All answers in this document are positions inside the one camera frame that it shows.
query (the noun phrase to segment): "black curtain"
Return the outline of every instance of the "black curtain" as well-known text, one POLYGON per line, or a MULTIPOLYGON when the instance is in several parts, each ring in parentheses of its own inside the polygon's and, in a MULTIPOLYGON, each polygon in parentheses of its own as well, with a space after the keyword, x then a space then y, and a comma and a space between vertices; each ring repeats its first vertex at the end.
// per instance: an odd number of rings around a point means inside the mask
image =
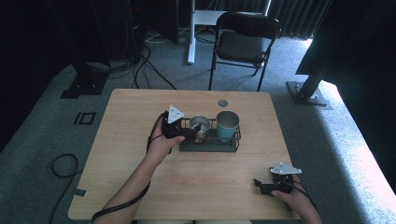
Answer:
POLYGON ((334 0, 296 74, 337 86, 385 177, 396 190, 396 2, 334 0))

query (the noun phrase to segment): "wooden table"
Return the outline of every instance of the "wooden table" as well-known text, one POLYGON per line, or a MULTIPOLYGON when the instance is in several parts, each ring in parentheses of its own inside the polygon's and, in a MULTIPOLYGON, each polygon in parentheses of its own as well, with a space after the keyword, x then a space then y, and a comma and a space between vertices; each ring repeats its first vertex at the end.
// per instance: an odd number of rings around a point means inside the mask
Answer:
POLYGON ((281 201, 260 195, 253 178, 272 183, 269 167, 291 164, 271 97, 265 92, 114 90, 78 184, 72 219, 90 219, 144 158, 154 121, 174 105, 186 118, 240 118, 236 152, 180 152, 174 147, 151 180, 136 219, 290 219, 281 201), (227 107, 220 107, 226 100, 227 107))

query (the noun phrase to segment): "metal rack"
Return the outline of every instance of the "metal rack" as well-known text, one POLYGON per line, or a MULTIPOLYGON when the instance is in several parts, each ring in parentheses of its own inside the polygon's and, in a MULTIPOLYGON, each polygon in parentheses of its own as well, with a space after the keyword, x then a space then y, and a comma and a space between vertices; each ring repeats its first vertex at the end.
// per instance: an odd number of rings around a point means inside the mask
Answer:
MULTIPOLYGON (((239 140, 241 139, 241 130, 239 125, 236 126, 233 137, 229 139, 217 138, 217 121, 209 119, 210 127, 205 132, 205 137, 195 137, 193 139, 186 139, 180 143, 180 151, 195 151, 195 152, 236 152, 239 148, 239 140)), ((182 128, 190 128, 190 119, 182 119, 182 128)))

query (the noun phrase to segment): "white table leg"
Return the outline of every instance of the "white table leg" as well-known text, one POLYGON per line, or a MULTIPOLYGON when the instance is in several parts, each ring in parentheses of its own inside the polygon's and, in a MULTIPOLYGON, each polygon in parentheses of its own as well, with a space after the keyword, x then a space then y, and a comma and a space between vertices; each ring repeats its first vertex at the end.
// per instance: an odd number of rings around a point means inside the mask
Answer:
POLYGON ((191 0, 191 36, 190 36, 190 48, 189 48, 189 64, 194 64, 195 60, 195 0, 191 0))

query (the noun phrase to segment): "person's right hand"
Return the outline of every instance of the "person's right hand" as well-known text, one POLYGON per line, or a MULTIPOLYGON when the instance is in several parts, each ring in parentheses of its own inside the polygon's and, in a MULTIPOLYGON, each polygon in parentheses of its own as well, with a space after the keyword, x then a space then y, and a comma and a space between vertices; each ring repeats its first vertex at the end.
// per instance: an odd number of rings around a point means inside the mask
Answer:
POLYGON ((145 157, 145 161, 149 161, 155 167, 163 162, 163 159, 166 157, 166 155, 168 155, 170 149, 174 145, 184 141, 183 136, 167 139, 163 135, 162 124, 163 118, 160 118, 151 136, 148 152, 145 157))
MULTIPOLYGON (((294 181, 300 183, 300 179, 297 175, 292 176, 294 181)), ((298 183, 294 183, 294 187, 304 191, 302 186, 298 183)), ((279 190, 273 190, 271 193, 279 200, 288 204, 289 207, 301 217, 304 223, 321 223, 320 217, 314 205, 299 190, 293 189, 290 194, 284 193, 279 190)))

